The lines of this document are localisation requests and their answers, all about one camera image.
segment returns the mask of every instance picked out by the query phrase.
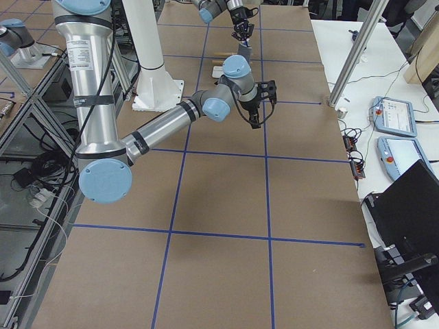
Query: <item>white table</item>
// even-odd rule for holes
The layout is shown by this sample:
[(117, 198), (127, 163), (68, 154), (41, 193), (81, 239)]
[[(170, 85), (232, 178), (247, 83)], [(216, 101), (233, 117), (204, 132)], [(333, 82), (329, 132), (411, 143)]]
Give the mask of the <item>white table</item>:
[[(312, 21), (320, 56), (324, 65), (324, 71), (328, 82), (335, 83), (344, 65), (346, 57), (352, 47), (352, 34), (349, 30), (361, 28), (360, 22), (339, 22), (339, 21)], [(398, 71), (405, 63), (405, 57), (395, 43), (393, 37), (383, 23), (376, 27), (367, 49), (364, 52), (360, 63), (354, 70), (349, 81), (358, 80), (361, 77), (371, 75), (387, 75), (390, 72)], [(426, 92), (421, 85), (407, 84), (403, 74), (407, 70), (406, 64), (399, 73), (393, 73), (387, 77), (372, 77), (362, 79), (359, 82), (348, 84), (343, 92), (335, 109), (343, 106), (348, 109), (348, 114), (343, 119), (347, 127), (365, 128), (369, 125), (368, 109), (376, 96), (386, 96), (395, 99), (402, 99), (412, 102), (415, 110), (426, 111), (424, 102), (429, 107), (428, 113), (415, 112), (416, 119), (421, 121), (439, 120), (438, 111), (435, 109), (430, 98), (425, 97)], [(417, 139), (429, 160), (439, 160), (439, 125), (417, 125)], [(359, 181), (358, 195), (363, 199), (368, 193), (383, 192), (391, 185), (392, 180), (385, 172), (377, 149), (377, 139), (386, 134), (377, 132), (370, 125), (362, 133), (357, 142), (357, 148), (366, 156), (365, 168), (366, 179)], [(434, 173), (439, 177), (439, 163), (432, 164)], [(368, 224), (369, 235), (374, 247), (383, 245), (379, 238), (373, 220), (366, 209), (363, 209), (366, 223)], [(398, 311), (399, 322), (407, 318), (412, 310), (405, 301), (400, 305)], [(407, 329), (437, 329), (439, 328), (439, 316), (434, 315), (428, 320), (412, 320), (403, 326)]]

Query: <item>wire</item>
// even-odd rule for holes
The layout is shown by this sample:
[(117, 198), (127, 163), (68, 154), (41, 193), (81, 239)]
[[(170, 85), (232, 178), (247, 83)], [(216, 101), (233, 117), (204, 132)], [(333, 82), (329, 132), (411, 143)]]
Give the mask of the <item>wire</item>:
[(11, 101), (12, 103), (14, 103), (14, 105), (16, 104), (16, 101), (13, 101), (13, 100), (8, 99), (8, 98), (0, 97), (0, 99), (2, 99), (4, 101)]
[(338, 119), (338, 121), (344, 124), (344, 129), (340, 130), (340, 131), (342, 132), (342, 131), (345, 130), (348, 126), (347, 126), (346, 122), (344, 122), (343, 120)]
[(439, 120), (436, 120), (436, 121), (420, 121), (420, 120), (415, 120), (414, 122), (416, 122), (416, 123), (439, 123)]
[(426, 94), (423, 98), (423, 104), (425, 106), (425, 108), (427, 109), (426, 111), (420, 111), (420, 110), (413, 110), (414, 112), (420, 112), (420, 113), (428, 113), (430, 112), (430, 108), (428, 107), (428, 105), (425, 103), (425, 99), (427, 98), (428, 94)]
[(408, 324), (411, 320), (413, 320), (416, 317), (416, 313), (412, 313), (407, 319), (402, 321), (401, 323), (397, 324), (396, 327), (400, 328), (404, 326), (405, 324)]
[(408, 285), (414, 281), (415, 278), (411, 278), (408, 280), (402, 287), (399, 289), (398, 298), (396, 299), (396, 306), (395, 306), (395, 329), (398, 329), (398, 306), (402, 302), (401, 298), (403, 296), (403, 291), (408, 287)]
[(39, 45), (48, 46), (48, 47), (51, 47), (51, 48), (57, 49), (57, 50), (61, 51), (63, 54), (66, 53), (65, 50), (62, 50), (61, 48), (58, 48), (58, 47), (55, 47), (55, 46), (52, 46), (52, 45), (48, 45), (47, 43), (43, 43), (43, 42), (37, 42), (37, 43), (38, 43)]
[(75, 117), (74, 115), (69, 114), (69, 113), (66, 113), (66, 112), (63, 112), (63, 111), (53, 111), (53, 113), (61, 113), (61, 114), (67, 115), (68, 117), (71, 117), (71, 118), (73, 118), (73, 119), (78, 119), (78, 118)]
[[(61, 225), (60, 225), (55, 219), (53, 219), (53, 218), (51, 218), (49, 215), (46, 215), (46, 214), (44, 214), (43, 212), (41, 212), (39, 208), (35, 208), (35, 209), (36, 209), (36, 211), (38, 211), (41, 215), (45, 216), (48, 220), (52, 221), (54, 224), (56, 224), (56, 225), (60, 228), (62, 234), (64, 235), (65, 242), (67, 242), (67, 233), (66, 233), (66, 231), (64, 230), (64, 228), (62, 228), (62, 226), (61, 226)], [(35, 296), (35, 295), (38, 293), (38, 289), (40, 288), (40, 281), (41, 281), (41, 278), (42, 278), (42, 276), (43, 276), (43, 272), (46, 270), (46, 268), (47, 268), (50, 264), (52, 264), (52, 262), (53, 262), (55, 259), (57, 259), (59, 256), (61, 256), (61, 254), (64, 252), (65, 247), (66, 247), (66, 244), (64, 244), (64, 247), (62, 247), (61, 251), (58, 252), (58, 254), (57, 254), (56, 256), (54, 256), (49, 262), (47, 262), (46, 265), (43, 267), (43, 270), (41, 271), (41, 274), (40, 274), (40, 278), (38, 279), (38, 282), (36, 283), (35, 292), (34, 292), (33, 294), (31, 294), (31, 295), (21, 295), (21, 296), (11, 296), (11, 297), (9, 297), (9, 299), (10, 299), (10, 300), (17, 300), (17, 299), (19, 299), (19, 298)]]

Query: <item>light blue joint cap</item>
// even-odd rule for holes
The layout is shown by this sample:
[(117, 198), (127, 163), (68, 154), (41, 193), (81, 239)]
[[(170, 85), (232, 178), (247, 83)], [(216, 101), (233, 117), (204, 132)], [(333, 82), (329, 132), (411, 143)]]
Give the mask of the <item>light blue joint cap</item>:
[(81, 191), (98, 204), (119, 201), (127, 195), (131, 183), (131, 169), (116, 159), (99, 159), (90, 162), (80, 174)]
[(224, 75), (231, 79), (245, 77), (252, 71), (246, 59), (241, 55), (232, 55), (228, 57), (222, 65), (222, 70)]
[(221, 122), (230, 113), (230, 106), (220, 98), (208, 98), (203, 104), (203, 112), (208, 118)]
[(74, 14), (92, 16), (101, 14), (110, 6), (111, 0), (55, 0)]
[(14, 48), (4, 42), (0, 42), (0, 50), (5, 54), (6, 57), (11, 56), (15, 52)]
[(200, 17), (206, 24), (209, 24), (211, 21), (213, 21), (213, 17), (211, 12), (209, 12), (206, 8), (202, 8), (199, 11)]
[(5, 19), (4, 21), (0, 22), (0, 25), (4, 27), (25, 27), (23, 21), (19, 19)]

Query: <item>sticker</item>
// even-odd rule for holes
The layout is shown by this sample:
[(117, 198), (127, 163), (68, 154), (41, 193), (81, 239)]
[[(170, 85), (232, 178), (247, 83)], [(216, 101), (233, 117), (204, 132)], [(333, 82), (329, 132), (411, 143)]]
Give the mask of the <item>sticker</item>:
[(67, 41), (70, 71), (93, 70), (90, 40)]

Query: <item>robotic arm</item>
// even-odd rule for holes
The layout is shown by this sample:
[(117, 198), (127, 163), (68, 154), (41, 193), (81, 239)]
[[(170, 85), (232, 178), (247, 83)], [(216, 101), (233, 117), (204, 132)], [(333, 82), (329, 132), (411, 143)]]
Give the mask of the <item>robotic arm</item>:
[(233, 38), (246, 42), (252, 36), (254, 24), (248, 19), (257, 15), (258, 9), (244, 7), (242, 0), (192, 0), (198, 8), (201, 19), (207, 24), (224, 10), (228, 10), (233, 23)]
[(196, 92), (119, 139), (111, 82), (107, 77), (102, 81), (109, 58), (107, 40), (112, 34), (110, 0), (88, 0), (86, 5), (77, 0), (52, 3), (56, 28), (66, 38), (82, 130), (81, 144), (75, 151), (80, 188), (92, 201), (107, 204), (124, 197), (132, 183), (130, 166), (137, 158), (203, 115), (223, 121), (239, 101), (249, 112), (248, 122), (258, 127), (261, 100), (269, 98), (276, 103), (274, 82), (255, 84), (246, 59), (231, 56), (213, 90)]
[(24, 23), (19, 19), (6, 19), (0, 22), (0, 50), (11, 56), (17, 49), (25, 62), (35, 62), (42, 57)]

